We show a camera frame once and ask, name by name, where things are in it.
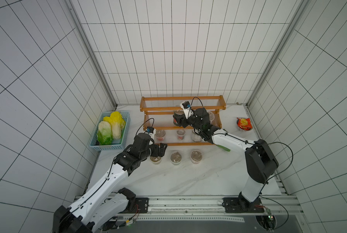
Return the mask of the yellow label seed jar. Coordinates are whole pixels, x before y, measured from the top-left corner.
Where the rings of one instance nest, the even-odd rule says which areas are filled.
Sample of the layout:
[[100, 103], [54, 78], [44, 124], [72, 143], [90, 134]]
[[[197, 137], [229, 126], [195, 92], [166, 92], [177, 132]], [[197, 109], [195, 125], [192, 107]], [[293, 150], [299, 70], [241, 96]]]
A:
[[153, 156], [150, 156], [150, 161], [155, 164], [155, 165], [158, 165], [161, 163], [162, 161], [162, 157], [153, 157]]

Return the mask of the green label seed jar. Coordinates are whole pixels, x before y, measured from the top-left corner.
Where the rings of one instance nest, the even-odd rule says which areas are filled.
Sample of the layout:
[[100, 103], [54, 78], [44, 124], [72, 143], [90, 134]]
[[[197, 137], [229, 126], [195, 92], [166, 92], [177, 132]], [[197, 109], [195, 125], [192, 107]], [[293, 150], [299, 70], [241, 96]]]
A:
[[182, 162], [182, 155], [180, 152], [178, 151], [174, 151], [171, 155], [170, 155], [170, 161], [173, 165], [179, 165]]

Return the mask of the dark green tin can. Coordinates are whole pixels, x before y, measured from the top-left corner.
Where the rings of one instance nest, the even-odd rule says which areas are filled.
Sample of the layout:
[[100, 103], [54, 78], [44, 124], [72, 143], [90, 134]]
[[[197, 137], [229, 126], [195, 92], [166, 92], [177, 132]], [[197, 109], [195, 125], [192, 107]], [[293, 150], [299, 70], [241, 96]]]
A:
[[176, 126], [182, 127], [183, 120], [186, 119], [182, 110], [175, 110], [173, 114], [173, 123]]

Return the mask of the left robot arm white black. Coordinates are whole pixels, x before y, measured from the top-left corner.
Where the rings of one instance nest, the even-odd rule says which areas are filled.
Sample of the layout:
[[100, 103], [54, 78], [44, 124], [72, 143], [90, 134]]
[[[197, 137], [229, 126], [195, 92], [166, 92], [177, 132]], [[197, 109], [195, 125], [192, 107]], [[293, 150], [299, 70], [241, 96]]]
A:
[[141, 162], [152, 157], [163, 157], [167, 144], [156, 144], [147, 133], [139, 133], [133, 144], [127, 146], [112, 161], [103, 177], [69, 207], [60, 206], [54, 213], [54, 233], [94, 233], [112, 217], [124, 211], [131, 212], [136, 195], [127, 188], [107, 197], [136, 170]]

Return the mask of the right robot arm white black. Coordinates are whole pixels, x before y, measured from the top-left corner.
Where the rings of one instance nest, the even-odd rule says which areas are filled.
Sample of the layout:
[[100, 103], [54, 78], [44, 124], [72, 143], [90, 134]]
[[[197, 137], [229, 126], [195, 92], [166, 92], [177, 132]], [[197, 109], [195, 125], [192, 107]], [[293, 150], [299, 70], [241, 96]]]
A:
[[180, 114], [177, 112], [173, 114], [173, 123], [176, 126], [183, 128], [191, 126], [194, 132], [208, 143], [231, 151], [244, 152], [249, 177], [238, 197], [233, 201], [224, 202], [223, 206], [226, 210], [237, 213], [252, 211], [260, 202], [262, 189], [279, 166], [268, 143], [262, 139], [248, 141], [237, 138], [224, 129], [211, 124], [205, 108], [193, 111], [190, 104], [184, 102], [182, 109]]

